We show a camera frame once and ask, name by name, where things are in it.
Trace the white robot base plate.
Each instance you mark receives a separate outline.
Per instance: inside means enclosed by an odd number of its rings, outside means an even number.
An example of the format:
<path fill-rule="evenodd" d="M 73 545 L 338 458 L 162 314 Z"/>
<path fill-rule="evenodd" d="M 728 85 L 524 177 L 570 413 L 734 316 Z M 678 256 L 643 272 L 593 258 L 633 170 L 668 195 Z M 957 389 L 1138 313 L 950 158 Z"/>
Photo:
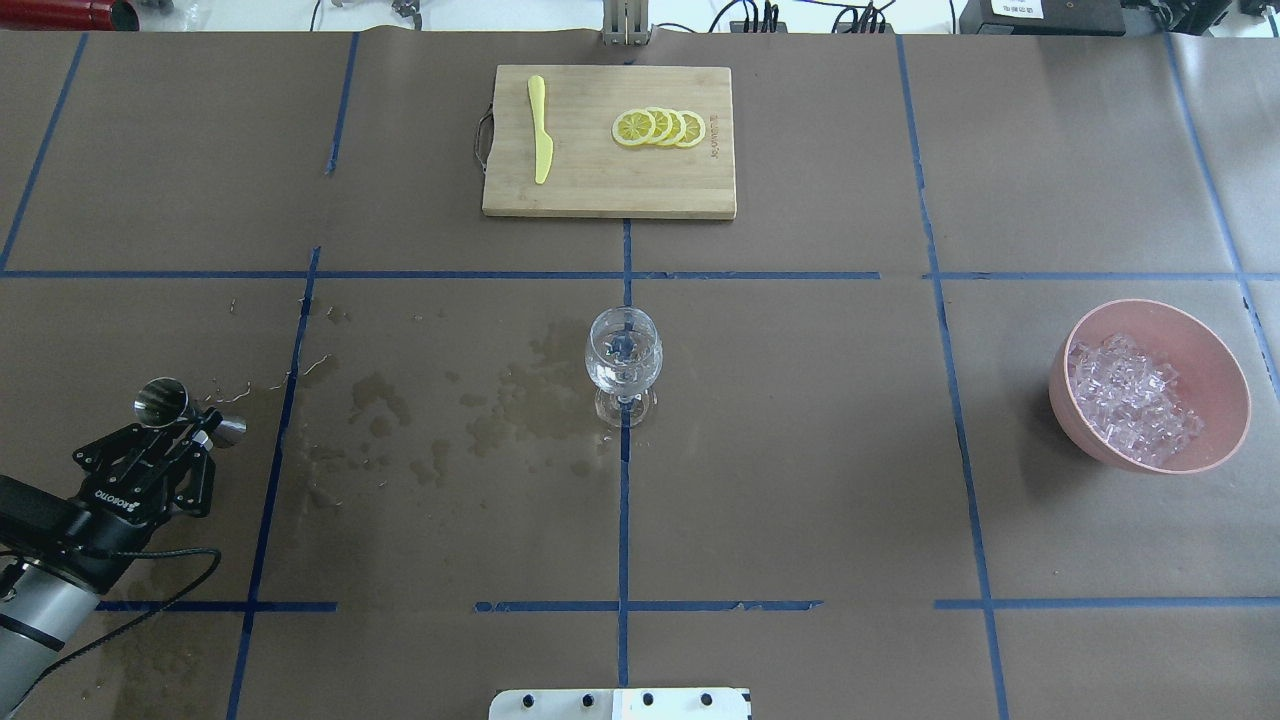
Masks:
<path fill-rule="evenodd" d="M 489 719 L 751 719 L 750 691 L 732 687 L 508 689 Z"/>

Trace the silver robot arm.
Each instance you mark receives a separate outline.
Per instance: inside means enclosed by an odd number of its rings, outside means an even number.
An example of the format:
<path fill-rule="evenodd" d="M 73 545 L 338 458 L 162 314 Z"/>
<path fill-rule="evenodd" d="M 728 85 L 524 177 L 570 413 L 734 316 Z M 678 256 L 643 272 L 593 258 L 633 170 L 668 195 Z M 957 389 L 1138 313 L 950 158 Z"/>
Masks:
<path fill-rule="evenodd" d="M 160 560 L 148 543 L 178 515 L 205 518 L 212 503 L 215 433 L 207 410 L 164 427 L 133 423 L 84 445 L 69 497 L 3 478 L 3 716 L 70 662 L 67 643 L 138 560 Z"/>

